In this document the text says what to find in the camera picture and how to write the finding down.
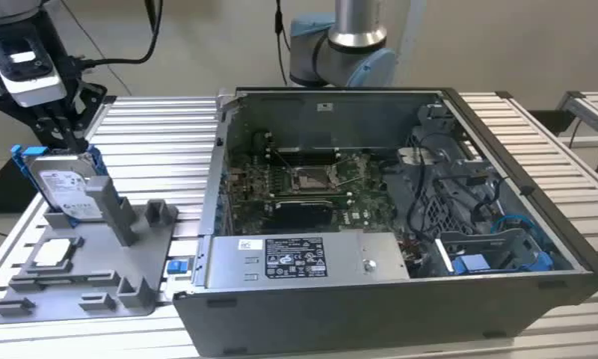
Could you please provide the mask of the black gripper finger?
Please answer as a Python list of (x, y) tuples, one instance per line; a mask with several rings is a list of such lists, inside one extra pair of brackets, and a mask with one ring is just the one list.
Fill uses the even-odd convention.
[(61, 134), (61, 124), (57, 122), (57, 116), (65, 115), (61, 100), (25, 108), (17, 104), (10, 94), (0, 88), (0, 112), (30, 128), (42, 146), (50, 148), (68, 147)]
[(69, 121), (69, 136), (65, 142), (70, 150), (84, 150), (88, 147), (85, 131), (96, 117), (108, 89), (97, 84), (80, 84), (66, 102), (66, 119)]

